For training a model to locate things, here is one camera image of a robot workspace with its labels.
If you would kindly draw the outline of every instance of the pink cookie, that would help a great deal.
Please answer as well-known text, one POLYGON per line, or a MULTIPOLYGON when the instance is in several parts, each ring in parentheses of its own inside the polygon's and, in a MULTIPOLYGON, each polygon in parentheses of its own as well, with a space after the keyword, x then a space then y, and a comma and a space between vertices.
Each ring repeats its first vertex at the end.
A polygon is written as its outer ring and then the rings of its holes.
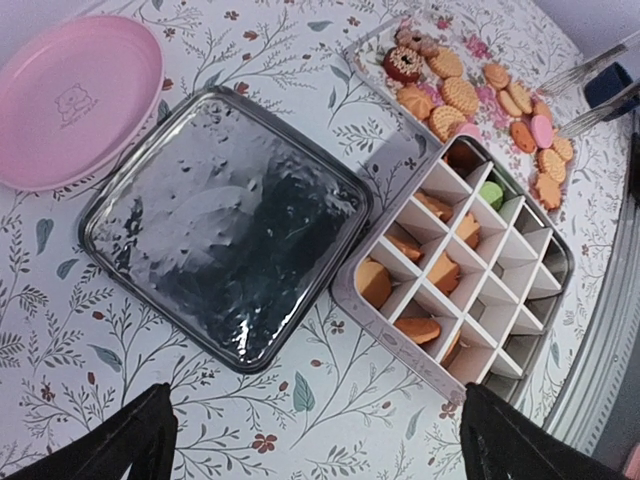
POLYGON ((553 143, 553 127, 544 115, 534 115, 531 119, 531 134, 540 148, 549 148, 553 143))
POLYGON ((480 129, 473 123, 461 123, 460 125, 458 125, 458 127, 456 127, 455 133, 456 135, 468 135, 475 138, 479 142, 482 141, 482 134, 480 133, 480 129))

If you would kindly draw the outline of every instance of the pink plate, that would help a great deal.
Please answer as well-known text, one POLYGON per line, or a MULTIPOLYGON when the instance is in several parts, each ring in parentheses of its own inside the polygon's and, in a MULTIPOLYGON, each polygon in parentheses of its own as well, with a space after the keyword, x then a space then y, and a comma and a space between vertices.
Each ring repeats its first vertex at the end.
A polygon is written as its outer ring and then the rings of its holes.
POLYGON ((0 72, 0 182, 49 190, 95 172, 140 130, 163 78, 158 41, 124 17, 35 38, 0 72))

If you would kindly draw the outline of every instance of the floral tablecloth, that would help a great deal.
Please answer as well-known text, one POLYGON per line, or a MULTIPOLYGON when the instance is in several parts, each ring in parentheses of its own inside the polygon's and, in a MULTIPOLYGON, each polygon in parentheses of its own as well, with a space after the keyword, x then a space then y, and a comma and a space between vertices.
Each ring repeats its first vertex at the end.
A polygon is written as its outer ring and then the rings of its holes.
MULTIPOLYGON (((160 38, 167 60, 157 118, 203 85, 224 84, 282 116, 358 170, 379 212, 416 167, 424 137, 373 94, 343 48, 412 0, 109 0, 160 38)), ((529 86, 581 55, 529 0, 436 0, 432 33, 529 86)), ((486 144, 526 184, 531 157, 480 76, 486 144)), ((587 108, 579 90, 552 104, 558 123, 587 108)), ((628 125, 602 124, 554 216, 574 280, 519 408, 541 423, 584 335, 620 207, 628 125)), ((42 194, 0 187, 0 476, 100 424, 153 382, 170 382, 180 432, 175 478, 464 478, 459 410, 361 331, 324 294, 271 368, 229 371, 127 295, 79 249, 82 207, 109 168, 42 194)))

